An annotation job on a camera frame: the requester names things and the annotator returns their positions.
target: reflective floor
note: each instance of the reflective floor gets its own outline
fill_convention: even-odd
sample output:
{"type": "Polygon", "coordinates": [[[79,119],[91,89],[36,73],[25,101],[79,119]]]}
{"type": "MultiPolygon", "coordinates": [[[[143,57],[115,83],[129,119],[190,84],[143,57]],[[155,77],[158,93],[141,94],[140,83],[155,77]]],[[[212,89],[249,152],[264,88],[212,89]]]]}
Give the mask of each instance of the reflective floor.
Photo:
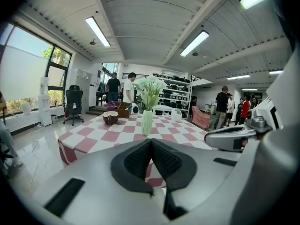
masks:
{"type": "MultiPolygon", "coordinates": [[[[85,121],[96,117],[84,114],[85,121]]],[[[31,195],[48,178],[64,168],[58,149],[58,137],[80,125],[80,121],[67,121],[63,124],[63,118],[58,119],[56,124],[47,127],[31,128],[13,136],[15,149],[19,154],[23,165],[10,167],[9,181],[11,185],[27,195],[31,195]]]]}

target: vase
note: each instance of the vase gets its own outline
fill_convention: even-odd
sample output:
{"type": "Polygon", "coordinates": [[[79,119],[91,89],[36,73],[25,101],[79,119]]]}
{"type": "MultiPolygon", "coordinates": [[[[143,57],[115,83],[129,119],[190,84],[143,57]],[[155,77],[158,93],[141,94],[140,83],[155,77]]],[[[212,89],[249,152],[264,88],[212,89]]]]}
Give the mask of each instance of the vase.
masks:
{"type": "Polygon", "coordinates": [[[153,112],[144,110],[142,114],[141,130],[142,135],[148,136],[152,130],[153,112]]]}

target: checkered tablecloth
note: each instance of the checkered tablecloth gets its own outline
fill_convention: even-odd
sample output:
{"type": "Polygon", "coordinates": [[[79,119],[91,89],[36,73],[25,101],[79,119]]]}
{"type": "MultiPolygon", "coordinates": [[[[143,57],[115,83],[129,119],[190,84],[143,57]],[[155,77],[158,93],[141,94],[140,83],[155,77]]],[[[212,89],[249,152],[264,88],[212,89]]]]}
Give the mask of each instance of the checkered tablecloth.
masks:
{"type": "MultiPolygon", "coordinates": [[[[58,138],[61,159],[68,165],[87,153],[144,138],[161,138],[186,146],[211,150],[211,147],[204,142],[206,132],[185,120],[175,122],[169,116],[154,115],[151,134],[148,137],[141,133],[141,121],[142,114],[131,115],[129,119],[119,118],[117,124],[109,126],[103,122],[102,115],[95,117],[58,138]]],[[[147,169],[146,182],[153,187],[165,186],[152,161],[147,169]]]]}

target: man in white t-shirt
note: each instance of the man in white t-shirt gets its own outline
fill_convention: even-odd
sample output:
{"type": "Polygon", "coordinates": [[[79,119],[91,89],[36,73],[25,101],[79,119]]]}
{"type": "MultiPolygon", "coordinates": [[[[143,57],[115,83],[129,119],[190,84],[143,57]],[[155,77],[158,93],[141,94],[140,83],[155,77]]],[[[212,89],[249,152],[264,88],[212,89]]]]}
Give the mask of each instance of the man in white t-shirt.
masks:
{"type": "Polygon", "coordinates": [[[136,78],[135,73],[128,74],[128,80],[126,80],[126,82],[124,83],[124,98],[123,98],[124,103],[132,103],[133,102],[135,90],[132,85],[132,82],[135,81],[135,78],[136,78]]]}

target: window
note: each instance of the window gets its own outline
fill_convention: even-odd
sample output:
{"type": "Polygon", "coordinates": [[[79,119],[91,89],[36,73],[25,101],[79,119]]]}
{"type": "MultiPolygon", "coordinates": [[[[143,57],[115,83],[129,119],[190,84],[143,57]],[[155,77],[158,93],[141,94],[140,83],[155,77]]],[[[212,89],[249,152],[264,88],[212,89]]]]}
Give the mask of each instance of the window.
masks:
{"type": "Polygon", "coordinates": [[[48,59],[43,50],[53,46],[29,32],[11,26],[0,64],[0,88],[7,101],[7,113],[22,111],[22,103],[38,108],[40,77],[45,76],[48,59]]]}
{"type": "Polygon", "coordinates": [[[117,72],[118,66],[118,63],[103,63],[100,81],[103,83],[107,83],[108,80],[112,77],[113,73],[117,72]]]}
{"type": "Polygon", "coordinates": [[[49,90],[48,96],[50,97],[50,106],[62,105],[63,100],[63,91],[62,90],[49,90]]]}
{"type": "Polygon", "coordinates": [[[22,113],[22,103],[38,109],[41,77],[49,77],[50,106],[61,105],[71,54],[25,29],[8,24],[0,38],[0,88],[6,114],[22,113]]]}

